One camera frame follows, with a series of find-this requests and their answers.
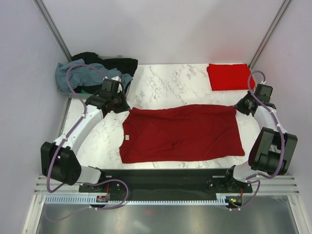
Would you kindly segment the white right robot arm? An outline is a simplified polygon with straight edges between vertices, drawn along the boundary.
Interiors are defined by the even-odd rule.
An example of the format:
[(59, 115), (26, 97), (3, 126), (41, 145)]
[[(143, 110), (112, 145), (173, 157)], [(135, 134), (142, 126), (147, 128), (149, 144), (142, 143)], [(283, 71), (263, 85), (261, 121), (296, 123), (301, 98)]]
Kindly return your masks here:
[(240, 113), (255, 118), (260, 133), (248, 160), (226, 171), (223, 186), (229, 192), (247, 186), (247, 181), (256, 176), (271, 178), (276, 170), (279, 170), (279, 176), (283, 176), (289, 168), (298, 138), (281, 126), (276, 107), (270, 103), (272, 91), (272, 87), (259, 84), (254, 93), (249, 91), (234, 106)]

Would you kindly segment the dark red t shirt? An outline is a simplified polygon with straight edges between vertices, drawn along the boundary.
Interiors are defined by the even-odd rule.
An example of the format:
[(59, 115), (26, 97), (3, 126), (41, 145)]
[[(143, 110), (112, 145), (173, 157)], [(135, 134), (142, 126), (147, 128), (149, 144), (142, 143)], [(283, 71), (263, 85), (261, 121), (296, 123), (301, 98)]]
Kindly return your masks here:
[(122, 124), (123, 163), (206, 161), (244, 156), (236, 109), (192, 104), (162, 110), (133, 108)]

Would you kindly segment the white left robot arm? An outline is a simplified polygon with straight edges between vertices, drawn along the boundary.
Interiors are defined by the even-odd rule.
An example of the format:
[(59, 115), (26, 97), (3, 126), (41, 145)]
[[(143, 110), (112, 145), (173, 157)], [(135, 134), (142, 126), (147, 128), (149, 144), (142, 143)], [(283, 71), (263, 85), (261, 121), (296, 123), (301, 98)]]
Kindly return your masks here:
[(87, 183), (97, 192), (105, 190), (106, 178), (100, 169), (82, 166), (78, 151), (95, 126), (107, 114), (116, 114), (130, 109), (120, 77), (105, 78), (102, 86), (82, 102), (83, 110), (76, 122), (52, 143), (45, 142), (40, 149), (42, 174), (47, 180), (54, 179), (62, 185)]

